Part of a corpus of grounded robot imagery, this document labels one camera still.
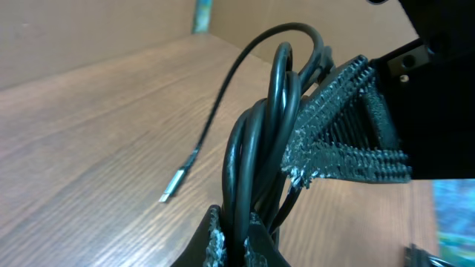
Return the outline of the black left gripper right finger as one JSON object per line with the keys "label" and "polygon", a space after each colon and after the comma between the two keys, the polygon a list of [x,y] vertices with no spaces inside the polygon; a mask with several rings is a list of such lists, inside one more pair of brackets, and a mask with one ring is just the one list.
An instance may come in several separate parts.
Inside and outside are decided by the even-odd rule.
{"label": "black left gripper right finger", "polygon": [[406,183],[412,168],[401,149],[376,71],[357,56],[331,73],[298,112],[281,172],[302,186],[318,178]]}

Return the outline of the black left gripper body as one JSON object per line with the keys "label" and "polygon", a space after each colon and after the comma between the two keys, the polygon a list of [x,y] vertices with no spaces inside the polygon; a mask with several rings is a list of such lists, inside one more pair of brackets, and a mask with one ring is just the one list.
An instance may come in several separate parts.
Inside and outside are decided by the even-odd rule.
{"label": "black left gripper body", "polygon": [[474,0],[399,0],[418,39],[375,59],[414,179],[474,177]]}

